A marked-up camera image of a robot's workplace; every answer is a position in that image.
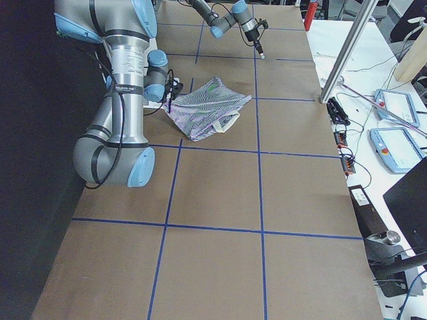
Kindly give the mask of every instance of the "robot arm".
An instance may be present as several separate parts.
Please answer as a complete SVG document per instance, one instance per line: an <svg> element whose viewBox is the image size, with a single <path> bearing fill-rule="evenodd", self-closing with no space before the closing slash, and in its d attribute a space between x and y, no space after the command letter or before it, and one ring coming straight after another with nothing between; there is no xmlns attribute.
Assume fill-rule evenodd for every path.
<svg viewBox="0 0 427 320"><path fill-rule="evenodd" d="M254 43L256 51L260 54L261 59L265 59L264 51L260 43L260 32L258 27L268 28L266 20L256 22L248 10L248 5L244 0L236 2L231 12L220 18L220 16L209 7L204 0L186 0L211 27L211 33L215 38L220 38L236 23L242 28L246 39Z"/></svg>
<svg viewBox="0 0 427 320"><path fill-rule="evenodd" d="M221 37L239 23L249 41L264 58L258 27L244 0L219 18L204 0L187 0ZM142 187L154 168L154 150L143 134L143 106L165 94L167 57L161 50L147 55L150 39L157 35L150 0L55 0L58 33L90 43L102 43L111 62L107 93L92 124L78 139L73 162L79 175L90 183Z"/></svg>

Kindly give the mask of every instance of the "white label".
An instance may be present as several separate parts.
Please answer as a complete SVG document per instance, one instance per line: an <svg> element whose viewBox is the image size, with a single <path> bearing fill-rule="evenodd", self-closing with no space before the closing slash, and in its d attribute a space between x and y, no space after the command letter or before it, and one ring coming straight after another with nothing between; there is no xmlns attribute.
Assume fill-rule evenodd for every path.
<svg viewBox="0 0 427 320"><path fill-rule="evenodd" d="M363 190L361 189L353 189L352 190L353 196L358 202L360 206L362 205L369 205L369 201L366 198L365 194L363 193Z"/></svg>
<svg viewBox="0 0 427 320"><path fill-rule="evenodd" d="M137 74L143 77L144 54L126 49L112 51L113 73Z"/></svg>

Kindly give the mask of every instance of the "blue joint cap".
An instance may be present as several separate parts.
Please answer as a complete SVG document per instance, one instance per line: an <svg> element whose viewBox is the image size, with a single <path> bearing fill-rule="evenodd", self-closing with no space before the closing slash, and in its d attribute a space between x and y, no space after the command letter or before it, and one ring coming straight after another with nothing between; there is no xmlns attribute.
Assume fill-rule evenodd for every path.
<svg viewBox="0 0 427 320"><path fill-rule="evenodd" d="M109 91L111 89L112 84L113 84L113 79L111 78L111 75L109 75L105 79L105 87L107 88L107 91Z"/></svg>
<svg viewBox="0 0 427 320"><path fill-rule="evenodd" d="M163 94L165 93L165 87L158 83L154 83L153 85L148 85L144 88L144 97L148 101L159 102L161 98L163 98Z"/></svg>
<svg viewBox="0 0 427 320"><path fill-rule="evenodd" d="M142 28L151 39L157 36L157 21L151 1L131 0Z"/></svg>
<svg viewBox="0 0 427 320"><path fill-rule="evenodd" d="M148 53L147 56L148 65L152 65L153 67L164 67L167 65L167 57L166 53L162 50L153 50Z"/></svg>
<svg viewBox="0 0 427 320"><path fill-rule="evenodd" d="M155 154L153 148L145 148L135 162L129 178L127 178L127 186L132 188L146 185L153 174L154 162Z"/></svg>
<svg viewBox="0 0 427 320"><path fill-rule="evenodd" d="M232 7L232 12L237 15L239 13L242 13L246 11L248 8L248 5L246 4L245 0L239 0L238 2L234 3Z"/></svg>
<svg viewBox="0 0 427 320"><path fill-rule="evenodd" d="M220 28L213 25L211 27L211 34L213 35L214 38L219 39L224 35L224 32L222 32Z"/></svg>
<svg viewBox="0 0 427 320"><path fill-rule="evenodd" d="M56 28L65 36L90 43L102 43L102 38L93 31L54 13Z"/></svg>

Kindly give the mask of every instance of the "blue tape line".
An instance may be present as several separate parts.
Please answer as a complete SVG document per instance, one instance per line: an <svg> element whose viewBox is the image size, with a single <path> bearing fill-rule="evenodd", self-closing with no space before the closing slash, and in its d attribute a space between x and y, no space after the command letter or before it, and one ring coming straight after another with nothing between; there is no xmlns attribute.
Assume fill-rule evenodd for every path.
<svg viewBox="0 0 427 320"><path fill-rule="evenodd" d="M111 220L111 219L94 219L94 218L79 218L74 217L72 221L88 221L88 222L104 222L104 223L117 223L119 225L148 225L150 227L164 227L164 223L154 222L141 222L141 221L126 221L126 220Z"/></svg>
<svg viewBox="0 0 427 320"><path fill-rule="evenodd" d="M179 148L176 145L156 145L150 144L151 147L161 147L161 148ZM315 158L329 158L329 159L340 159L339 155L310 155L305 153L289 153L289 152L276 152L276 151L252 151L252 150L239 150L239 149L211 149L211 148L202 148L202 147L186 147L182 146L181 149L189 150L202 150L202 151L223 151L223 152L238 152L238 153L260 153L262 155L288 155L291 157L315 157Z"/></svg>
<svg viewBox="0 0 427 320"><path fill-rule="evenodd" d="M313 60L307 60L307 59L281 59L281 58L278 58L276 60L277 61L298 61L298 62L312 62L312 63L314 63Z"/></svg>
<svg viewBox="0 0 427 320"><path fill-rule="evenodd" d="M316 233L298 233L298 232L282 232L282 231L264 231L264 233L267 235L291 235L294 237L363 240L362 237L352 237L352 236L348 236L348 235L321 235L321 234L316 234Z"/></svg>
<svg viewBox="0 0 427 320"><path fill-rule="evenodd" d="M96 219L96 218L82 218L74 217L72 221L82 222L98 222L98 223L117 223L119 225L146 225L149 227L168 227L177 229L201 229L201 230L212 230L212 231L228 231L228 232L239 232L239 233L263 233L261 230L251 229L236 229L236 228L221 228L221 227L206 227L203 225L178 225L169 223L154 223L154 222L143 222L143 221L127 221L127 220L112 220L112 219ZM311 238L331 238L331 239L349 239L349 240L363 240L361 237L351 237L346 235L321 235L316 233L294 233L285 231L266 231L264 234L268 235L290 235L296 237L311 237Z"/></svg>
<svg viewBox="0 0 427 320"><path fill-rule="evenodd" d="M306 101L306 102L314 102L314 99L294 99L294 98L255 98L256 100L277 100L277 101Z"/></svg>
<svg viewBox="0 0 427 320"><path fill-rule="evenodd" d="M229 232L240 232L240 233L261 233L260 230L234 229L234 228L221 228L221 227L205 227L205 226L202 226L202 225L174 225L174 224L168 224L167 226L171 227L171 228L182 228L182 229L229 231Z"/></svg>
<svg viewBox="0 0 427 320"><path fill-rule="evenodd" d="M201 25L192 25L191 23L157 23L158 25L177 25L182 27L201 27ZM304 29L292 29L292 28L268 28L269 30L283 30L283 31L306 31Z"/></svg>
<svg viewBox="0 0 427 320"><path fill-rule="evenodd" d="M234 149L210 149L210 148L201 148L201 147L186 147L183 146L182 149L190 149L190 150L205 150L205 151L224 151L224 152L239 152L239 153L258 153L258 151L250 151L250 150L234 150Z"/></svg>
<svg viewBox="0 0 427 320"><path fill-rule="evenodd" d="M181 27L201 27L201 25L192 25L191 23L188 24L181 24L181 23L157 23L158 25L179 25Z"/></svg>
<svg viewBox="0 0 427 320"><path fill-rule="evenodd" d="M252 5L252 16L255 17L254 5ZM264 302L264 320L268 320L267 303L267 276L266 276L266 244L264 239L264 204L262 198L262 168L261 168L261 139L260 139L260 117L258 112L258 77L256 72L256 50L254 48L254 76L255 76L255 108L256 108L256 143L258 148L258 186L260 190L260 223L261 223L261 255L262 255L262 290Z"/></svg>
<svg viewBox="0 0 427 320"><path fill-rule="evenodd" d="M160 148L175 148L175 149L179 149L179 145L154 145L154 144L149 144L150 147L160 147Z"/></svg>
<svg viewBox="0 0 427 320"><path fill-rule="evenodd" d="M191 85L189 86L189 92L193 92L193 85L194 85L194 77L191 78Z"/></svg>
<svg viewBox="0 0 427 320"><path fill-rule="evenodd" d="M170 55L172 55L172 56L179 56L179 57L192 57L192 58L194 58L196 55L189 55L189 54L187 54L187 53L166 53L166 55L167 56L170 56Z"/></svg>
<svg viewBox="0 0 427 320"><path fill-rule="evenodd" d="M201 23L201 28L200 28L200 38L199 38L199 45L197 46L197 53L195 54L195 64L197 64L197 60L199 59L199 52L200 52L200 45L201 45L201 38L203 36L203 27L205 25L205 21L203 20L203 22Z"/></svg>
<svg viewBox="0 0 427 320"><path fill-rule="evenodd" d="M329 159L340 159L339 155L308 155L304 153L288 153L288 152L269 152L260 151L263 155L289 155L293 157L315 157L315 158L329 158Z"/></svg>
<svg viewBox="0 0 427 320"><path fill-rule="evenodd" d="M163 255L163 248L164 248L164 245L165 245L167 222L169 221L169 214L170 214L170 211L171 211L171 204L172 204L172 199L173 199L173 191L175 190L175 181L176 181L176 176L177 176L177 172L178 172L179 158L181 156L181 146L182 146L182 139L179 142L179 149L178 149L178 154L177 154L177 157L176 157L175 171L173 172L171 193L170 193L170 196L169 196L169 203L167 204L165 226L163 228L163 235L161 236L160 251L159 251L159 257L157 258L157 266L155 268L155 276L154 276L154 282L153 282L153 289L151 290L151 299L149 301L149 309L148 309L148 314L147 314L147 320L151 319L151 312L153 311L155 289L157 287L157 279L159 277L161 257Z"/></svg>

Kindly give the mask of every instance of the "table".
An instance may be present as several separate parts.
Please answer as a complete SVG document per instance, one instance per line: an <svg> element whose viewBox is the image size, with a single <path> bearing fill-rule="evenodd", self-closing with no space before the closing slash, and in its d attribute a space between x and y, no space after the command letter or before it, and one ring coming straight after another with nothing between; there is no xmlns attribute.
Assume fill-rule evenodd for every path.
<svg viewBox="0 0 427 320"><path fill-rule="evenodd" d="M265 61L163 2L157 45L184 93L216 75L253 99L197 143L146 117L151 181L85 190L34 320L381 319L300 10L251 10Z"/></svg>
<svg viewBox="0 0 427 320"><path fill-rule="evenodd" d="M341 46L350 30L352 22L349 21L313 21L312 27L308 32L308 40L314 61L316 63L316 71L321 85L325 83L324 79L327 79L332 66L340 52ZM381 88L386 82L390 71L396 64L396 59L393 57L393 53L388 47L383 36L379 32L375 23L368 23L342 76L344 82L349 87L364 95L373 95L375 90ZM368 69L376 64L383 63L369 70L363 70L358 72L351 72L351 70ZM396 82L394 78L391 79L389 88L396 88L396 90L410 93L416 109L418 111L425 111L426 108L421 102L418 94L415 92L413 86L408 83L401 85ZM342 87L336 87L333 95L337 93L350 93ZM395 182L397 182L403 175L390 174L385 166L383 166L381 160L379 160L373 147L370 144L368 137L368 129L377 127L396 127L389 121L379 121L376 112L373 111L369 117L370 106L362 99L355 99L352 97L338 94L343 108L348 114L349 118L358 123L365 124L365 130L362 135L355 131L349 131L347 141L349 147L357 152L356 160L363 164L369 172L372 174L372 183L366 189L366 192L374 204L375 208L379 212L381 218L390 230L400 232L396 222L393 220L382 195L389 189ZM427 119L424 115L419 115L421 121L421 129L427 129ZM348 126L349 130L355 129L360 130L360 126L356 122ZM411 132L411 136L416 140L417 144L421 147L425 147L427 142L420 135ZM357 174L348 177L348 186L361 184L365 186L368 184L368 174L359 166L356 165ZM402 239L400 243L404 249L409 248L409 244ZM401 306L404 297L385 298L380 289L377 289L378 296L380 298L380 304L384 317L395 319L397 316L397 307ZM394 308L385 308L385 305L392 305ZM417 315L419 317L427 316L427 292L421 297L411 297L405 308L403 319L409 319L409 314Z"/></svg>

